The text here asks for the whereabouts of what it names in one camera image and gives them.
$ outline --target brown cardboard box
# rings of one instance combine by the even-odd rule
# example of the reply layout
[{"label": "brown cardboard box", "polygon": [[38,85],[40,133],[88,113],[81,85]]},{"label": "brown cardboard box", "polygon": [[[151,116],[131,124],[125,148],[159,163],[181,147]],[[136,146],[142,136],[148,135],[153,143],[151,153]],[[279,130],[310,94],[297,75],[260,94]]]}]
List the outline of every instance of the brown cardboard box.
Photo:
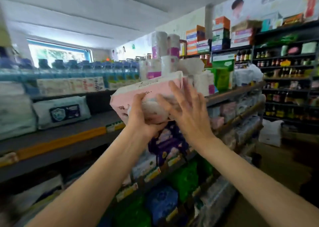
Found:
[{"label": "brown cardboard box", "polygon": [[262,21],[259,20],[245,20],[243,22],[240,22],[239,24],[232,27],[232,32],[238,31],[238,30],[245,30],[250,28],[261,28]]}]

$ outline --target purple package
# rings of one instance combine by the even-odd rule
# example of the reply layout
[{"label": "purple package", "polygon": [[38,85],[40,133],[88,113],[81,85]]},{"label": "purple package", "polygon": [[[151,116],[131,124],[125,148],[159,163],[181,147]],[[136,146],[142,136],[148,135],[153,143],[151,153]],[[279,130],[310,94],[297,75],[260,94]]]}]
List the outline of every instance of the purple package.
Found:
[{"label": "purple package", "polygon": [[149,152],[156,155],[158,166],[162,166],[166,159],[173,157],[178,151],[185,156],[188,148],[188,143],[175,121],[169,121],[158,137],[152,138],[148,144]]}]

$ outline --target person's right hand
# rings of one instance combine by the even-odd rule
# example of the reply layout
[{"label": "person's right hand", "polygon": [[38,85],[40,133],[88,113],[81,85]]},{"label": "person's right hand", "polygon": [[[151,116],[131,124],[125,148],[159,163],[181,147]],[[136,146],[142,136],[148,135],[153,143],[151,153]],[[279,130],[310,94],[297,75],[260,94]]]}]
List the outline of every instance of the person's right hand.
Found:
[{"label": "person's right hand", "polygon": [[210,142],[212,138],[215,138],[211,130],[206,100],[201,93],[197,93],[196,89],[188,84],[186,85],[186,93],[189,93],[191,97],[191,107],[185,95],[173,81],[169,82],[169,86],[181,107],[181,112],[178,112],[173,105],[160,94],[156,96],[157,102],[168,111],[171,114],[170,117],[177,122],[178,127],[189,145],[198,150],[200,146],[205,145]]}]

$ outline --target pink packet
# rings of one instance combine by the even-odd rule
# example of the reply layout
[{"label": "pink packet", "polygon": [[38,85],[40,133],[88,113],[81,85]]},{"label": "pink packet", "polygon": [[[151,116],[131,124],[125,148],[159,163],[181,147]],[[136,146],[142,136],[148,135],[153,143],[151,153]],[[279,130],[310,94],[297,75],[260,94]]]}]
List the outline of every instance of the pink packet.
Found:
[{"label": "pink packet", "polygon": [[146,93],[142,101],[145,120],[150,124],[165,122],[169,120],[169,113],[157,103],[156,95],[162,94],[176,108],[179,107],[169,88],[168,82],[170,80],[174,81],[178,88],[183,89],[183,73],[181,71],[172,72],[165,77],[156,77],[117,89],[111,96],[110,105],[121,120],[127,124],[134,95]]}]

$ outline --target person's left hand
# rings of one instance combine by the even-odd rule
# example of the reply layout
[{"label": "person's left hand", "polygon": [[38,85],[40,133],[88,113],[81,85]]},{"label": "person's left hand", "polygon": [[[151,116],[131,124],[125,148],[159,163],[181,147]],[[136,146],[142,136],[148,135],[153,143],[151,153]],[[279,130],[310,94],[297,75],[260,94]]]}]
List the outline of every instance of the person's left hand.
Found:
[{"label": "person's left hand", "polygon": [[161,124],[147,124],[145,122],[142,111],[142,99],[144,97],[144,93],[136,94],[134,96],[126,127],[130,128],[132,131],[136,131],[138,134],[141,134],[143,140],[149,142],[160,130],[164,129],[164,127],[167,125],[167,122]]}]

